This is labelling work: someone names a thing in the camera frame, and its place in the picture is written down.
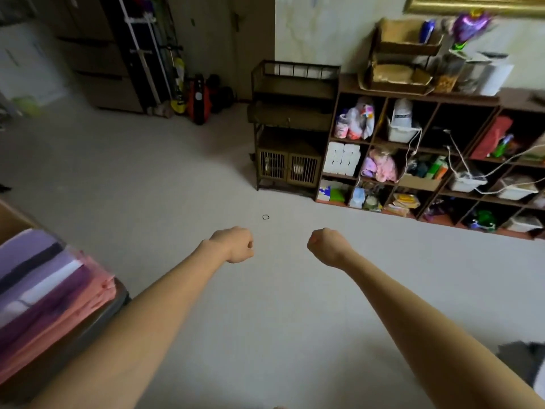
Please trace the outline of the person's right hand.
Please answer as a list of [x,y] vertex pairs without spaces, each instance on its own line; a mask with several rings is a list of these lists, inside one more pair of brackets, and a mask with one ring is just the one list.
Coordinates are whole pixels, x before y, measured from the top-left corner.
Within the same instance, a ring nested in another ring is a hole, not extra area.
[[344,236],[330,228],[312,231],[307,249],[324,265],[339,270],[345,270],[347,261],[354,252]]

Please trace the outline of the person's left forearm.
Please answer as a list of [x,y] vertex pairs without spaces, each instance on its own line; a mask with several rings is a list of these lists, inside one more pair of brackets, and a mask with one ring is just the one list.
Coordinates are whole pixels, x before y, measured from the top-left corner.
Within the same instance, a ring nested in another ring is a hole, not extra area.
[[224,247],[203,240],[124,307],[26,409],[134,409],[191,307],[225,261]]

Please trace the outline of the stack of white tissue packs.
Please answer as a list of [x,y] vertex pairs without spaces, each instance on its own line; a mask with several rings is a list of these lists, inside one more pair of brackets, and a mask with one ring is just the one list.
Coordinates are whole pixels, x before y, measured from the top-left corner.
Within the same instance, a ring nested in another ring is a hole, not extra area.
[[329,142],[323,172],[355,177],[360,157],[361,147],[358,144]]

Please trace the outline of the yellow packet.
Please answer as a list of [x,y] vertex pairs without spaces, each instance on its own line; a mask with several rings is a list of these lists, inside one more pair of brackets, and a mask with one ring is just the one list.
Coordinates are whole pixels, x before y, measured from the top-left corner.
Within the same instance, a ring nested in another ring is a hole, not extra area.
[[392,205],[406,210],[413,210],[419,208],[421,202],[416,194],[394,193]]

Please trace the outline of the pink soft toy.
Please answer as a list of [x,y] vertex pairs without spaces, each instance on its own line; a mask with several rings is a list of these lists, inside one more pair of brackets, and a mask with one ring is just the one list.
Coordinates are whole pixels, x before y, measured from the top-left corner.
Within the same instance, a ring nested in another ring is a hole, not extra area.
[[364,158],[360,176],[372,178],[380,183],[397,183],[399,173],[392,152],[383,148],[372,148]]

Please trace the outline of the cardboard box of bottles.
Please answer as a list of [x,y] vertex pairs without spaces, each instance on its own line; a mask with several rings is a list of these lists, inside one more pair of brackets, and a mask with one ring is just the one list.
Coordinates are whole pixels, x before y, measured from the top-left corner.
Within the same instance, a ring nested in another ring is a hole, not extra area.
[[406,162],[397,182],[400,187],[434,192],[446,178],[450,167],[445,155],[424,154]]

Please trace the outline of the red black appliance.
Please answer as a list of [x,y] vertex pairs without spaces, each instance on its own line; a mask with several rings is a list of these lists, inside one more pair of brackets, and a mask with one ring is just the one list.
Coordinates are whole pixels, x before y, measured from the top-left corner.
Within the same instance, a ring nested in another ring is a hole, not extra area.
[[202,74],[196,74],[189,84],[186,112],[196,125],[203,125],[211,114],[209,89]]

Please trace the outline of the yellow scooter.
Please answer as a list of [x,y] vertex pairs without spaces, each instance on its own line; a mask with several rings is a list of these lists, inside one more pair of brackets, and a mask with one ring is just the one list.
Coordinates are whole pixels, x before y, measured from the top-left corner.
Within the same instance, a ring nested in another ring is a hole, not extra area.
[[183,116],[187,108],[185,93],[186,65],[180,55],[183,48],[172,44],[167,44],[165,48],[170,57],[173,74],[173,93],[170,105],[176,115]]

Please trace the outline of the red folder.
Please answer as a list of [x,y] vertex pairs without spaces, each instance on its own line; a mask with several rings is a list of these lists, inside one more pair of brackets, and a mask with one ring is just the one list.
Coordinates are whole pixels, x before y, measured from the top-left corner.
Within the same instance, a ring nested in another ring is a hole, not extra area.
[[513,120],[510,117],[497,116],[473,150],[470,159],[484,160],[489,157],[496,150],[499,142],[506,136],[512,124]]

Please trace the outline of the stack of folded purple pink cloths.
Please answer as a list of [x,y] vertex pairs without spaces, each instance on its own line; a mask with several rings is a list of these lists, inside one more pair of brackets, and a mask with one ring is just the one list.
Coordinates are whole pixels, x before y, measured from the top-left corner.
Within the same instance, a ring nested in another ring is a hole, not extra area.
[[43,229],[0,245],[0,384],[113,301],[114,276]]

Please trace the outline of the brown two-tier basket rack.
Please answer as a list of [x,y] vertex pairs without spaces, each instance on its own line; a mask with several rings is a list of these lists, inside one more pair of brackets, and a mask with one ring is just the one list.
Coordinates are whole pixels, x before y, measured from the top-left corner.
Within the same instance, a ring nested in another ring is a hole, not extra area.
[[435,24],[429,43],[420,44],[423,21],[382,18],[376,23],[367,64],[358,73],[361,89],[418,96],[432,93],[428,65],[440,53],[445,35]]

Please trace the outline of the clear jar of snacks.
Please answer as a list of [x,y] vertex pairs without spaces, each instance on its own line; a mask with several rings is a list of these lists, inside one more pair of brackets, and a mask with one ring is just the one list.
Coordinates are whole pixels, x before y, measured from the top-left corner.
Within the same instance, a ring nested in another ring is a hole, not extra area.
[[456,54],[444,54],[435,71],[434,93],[452,92],[465,63],[466,60]]

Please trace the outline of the brown drawer cabinet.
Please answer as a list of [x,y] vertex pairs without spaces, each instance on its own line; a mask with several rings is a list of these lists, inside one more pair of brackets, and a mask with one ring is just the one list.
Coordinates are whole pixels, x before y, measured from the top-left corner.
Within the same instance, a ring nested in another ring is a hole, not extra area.
[[100,0],[57,0],[65,29],[59,48],[87,102],[95,108],[142,114],[129,69]]

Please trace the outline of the purple foil balloon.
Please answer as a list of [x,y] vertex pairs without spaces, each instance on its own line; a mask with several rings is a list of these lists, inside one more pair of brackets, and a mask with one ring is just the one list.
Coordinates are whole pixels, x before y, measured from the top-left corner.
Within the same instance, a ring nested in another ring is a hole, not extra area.
[[493,19],[493,15],[484,10],[460,14],[453,20],[450,27],[453,39],[451,50],[460,51],[469,41],[486,33]]

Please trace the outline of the gold picture frame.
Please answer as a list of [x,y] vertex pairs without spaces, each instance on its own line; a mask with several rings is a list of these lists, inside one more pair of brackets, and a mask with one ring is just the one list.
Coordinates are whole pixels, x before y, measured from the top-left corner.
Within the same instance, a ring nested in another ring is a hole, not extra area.
[[513,18],[545,19],[545,0],[406,0],[404,13],[454,15],[484,10]]

